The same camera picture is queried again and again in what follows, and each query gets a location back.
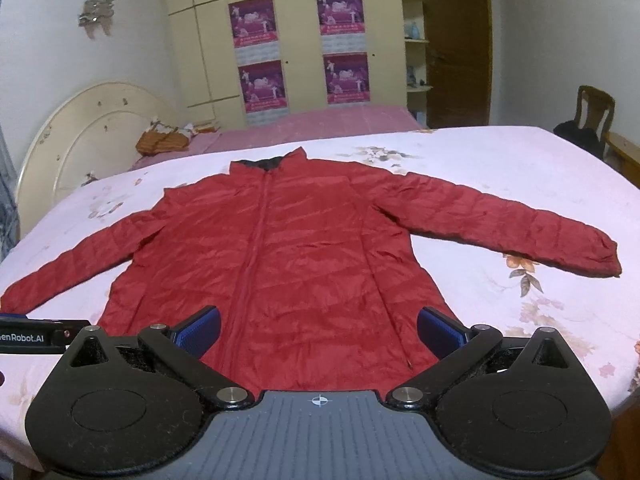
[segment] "red jacket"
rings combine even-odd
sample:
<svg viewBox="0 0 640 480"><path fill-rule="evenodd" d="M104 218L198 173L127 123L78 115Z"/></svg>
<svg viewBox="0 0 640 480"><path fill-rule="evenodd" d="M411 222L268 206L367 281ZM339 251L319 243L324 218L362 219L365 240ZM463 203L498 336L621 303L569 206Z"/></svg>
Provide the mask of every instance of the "red jacket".
<svg viewBox="0 0 640 480"><path fill-rule="evenodd" d="M621 272L596 228L466 186L297 149L265 171L233 162L167 189L10 286L2 310L27 313L116 264L99 323L111 335L173 325L216 305L222 334L202 361L262 389L378 389L436 362L420 309L453 317L416 261L410 233L463 240L593 276Z"/></svg>

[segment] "white bed sheet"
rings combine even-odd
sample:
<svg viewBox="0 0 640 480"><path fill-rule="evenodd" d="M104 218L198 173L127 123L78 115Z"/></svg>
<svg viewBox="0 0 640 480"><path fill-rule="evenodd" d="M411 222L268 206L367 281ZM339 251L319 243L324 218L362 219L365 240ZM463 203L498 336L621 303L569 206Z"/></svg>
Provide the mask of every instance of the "white bed sheet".
<svg viewBox="0 0 640 480"><path fill-rule="evenodd" d="M357 160L395 173L429 174L592 224L619 243L620 278L589 279L485 249L412 237L415 255L467 326L489 323L506 335L538 326L561 330L610 408L629 395L640 338L640 191L591 155L538 128L450 128L312 140L163 162L94 182L59 203L0 266L0 291L88 235L151 208L165 187L225 173L229 162L283 155L303 146L309 158ZM108 270L31 313L43 319L96 323L111 282ZM515 267L520 269L510 278ZM522 273L534 276L521 298ZM31 468L39 464L24 433L24 415L58 356L0 354L0 451Z"/></svg>

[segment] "wooden floor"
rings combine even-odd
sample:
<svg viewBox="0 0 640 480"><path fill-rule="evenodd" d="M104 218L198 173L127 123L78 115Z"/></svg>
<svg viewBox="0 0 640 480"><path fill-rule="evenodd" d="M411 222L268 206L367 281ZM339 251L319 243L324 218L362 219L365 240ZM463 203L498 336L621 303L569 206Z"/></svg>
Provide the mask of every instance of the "wooden floor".
<svg viewBox="0 0 640 480"><path fill-rule="evenodd" d="M640 480L640 406L615 420L597 473L603 480Z"/></svg>

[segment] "gray ribbed plate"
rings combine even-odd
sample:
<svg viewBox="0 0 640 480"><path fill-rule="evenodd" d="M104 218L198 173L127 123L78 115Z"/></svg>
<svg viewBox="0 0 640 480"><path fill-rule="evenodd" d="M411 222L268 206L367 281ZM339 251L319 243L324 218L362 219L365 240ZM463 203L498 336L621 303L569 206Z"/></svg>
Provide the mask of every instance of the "gray ribbed plate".
<svg viewBox="0 0 640 480"><path fill-rule="evenodd" d="M47 476L54 480L57 475ZM175 461L136 480L489 480L455 458L417 413L373 392L266 392L213 418ZM588 473L575 480L595 479Z"/></svg>

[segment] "wall sconce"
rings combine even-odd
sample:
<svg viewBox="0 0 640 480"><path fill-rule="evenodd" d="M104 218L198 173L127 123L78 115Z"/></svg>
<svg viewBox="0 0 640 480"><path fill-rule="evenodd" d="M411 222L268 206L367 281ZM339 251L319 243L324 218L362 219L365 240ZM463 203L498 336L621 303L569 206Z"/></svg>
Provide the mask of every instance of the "wall sconce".
<svg viewBox="0 0 640 480"><path fill-rule="evenodd" d="M104 26L113 16L114 0L87 0L84 3L82 14L78 16L78 25L86 27L87 25L96 25L100 23Z"/></svg>

